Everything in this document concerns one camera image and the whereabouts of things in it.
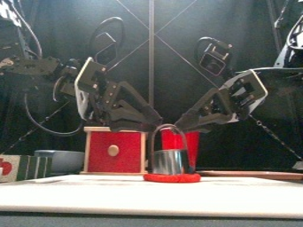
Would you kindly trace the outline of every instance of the black backdrop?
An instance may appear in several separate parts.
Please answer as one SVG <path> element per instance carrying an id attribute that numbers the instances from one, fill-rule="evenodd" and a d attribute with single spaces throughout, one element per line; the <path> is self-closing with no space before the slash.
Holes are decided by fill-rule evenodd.
<path id="1" fill-rule="evenodd" d="M 298 19 L 296 1 L 282 27 L 282 41 Z M 235 71 L 274 66 L 278 51 L 271 13 L 279 14 L 284 1 L 264 0 L 155 0 L 154 1 L 154 107 L 166 123 L 175 123 L 200 96 L 220 87 L 223 79 L 202 73 L 194 60 L 198 39 L 211 36 L 231 43 Z M 109 65 L 109 78 L 127 81 L 150 100 L 150 19 L 148 0 L 40 0 L 23 1 L 27 20 L 40 41 L 44 57 L 63 62 L 87 58 L 89 36 L 99 23 L 109 17 L 124 20 L 127 38 L 116 61 Z M 107 27 L 120 37 L 115 26 Z M 19 90 L 1 84 L 1 151 L 33 128 L 24 115 Z M 49 88 L 31 97 L 31 109 L 41 121 L 57 104 L 51 101 Z M 298 151 L 302 147 L 300 91 L 278 96 L 270 94 L 254 116 Z M 79 116 L 75 105 L 61 111 L 47 124 L 51 129 L 75 129 Z M 84 152 L 85 133 L 53 137 L 41 130 L 7 153 L 32 154 L 37 149 Z M 200 135 L 198 167 L 200 168 L 290 168 L 296 159 L 286 148 L 247 121 L 223 125 Z"/>

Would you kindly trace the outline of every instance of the red wooden box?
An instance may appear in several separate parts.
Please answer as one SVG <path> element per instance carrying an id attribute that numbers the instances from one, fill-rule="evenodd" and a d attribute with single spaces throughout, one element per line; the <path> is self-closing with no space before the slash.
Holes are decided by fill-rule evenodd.
<path id="1" fill-rule="evenodd" d="M 81 174 L 146 173 L 146 133 L 111 132 L 108 127 L 85 127 L 87 147 Z"/>

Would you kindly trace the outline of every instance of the gray container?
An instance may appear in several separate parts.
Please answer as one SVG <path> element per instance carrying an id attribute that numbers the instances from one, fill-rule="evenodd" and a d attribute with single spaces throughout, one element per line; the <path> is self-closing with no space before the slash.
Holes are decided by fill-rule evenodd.
<path id="1" fill-rule="evenodd" d="M 183 149 L 154 151 L 155 135 L 163 128 L 176 130 L 183 137 Z M 190 173 L 190 161 L 184 133 L 172 125 L 163 124 L 151 136 L 151 172 L 154 174 L 180 175 Z"/>

